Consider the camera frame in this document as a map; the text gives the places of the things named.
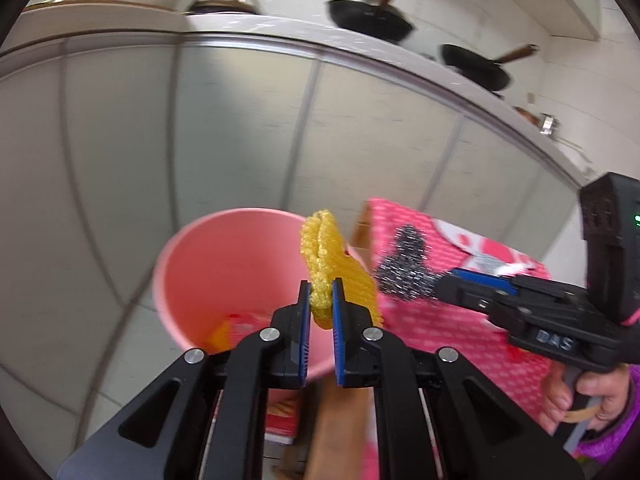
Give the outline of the right hand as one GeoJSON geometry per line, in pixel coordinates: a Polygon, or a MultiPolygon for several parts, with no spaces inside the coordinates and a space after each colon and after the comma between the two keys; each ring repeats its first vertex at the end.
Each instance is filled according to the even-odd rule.
{"type": "Polygon", "coordinates": [[[583,396],[600,396],[602,400],[600,410],[589,421],[589,430],[605,430],[625,411],[630,391],[630,374],[626,365],[608,374],[585,372],[573,388],[564,384],[564,373],[562,363],[553,363],[540,384],[542,407],[539,423],[548,434],[555,432],[566,412],[572,408],[575,392],[583,396]]]}

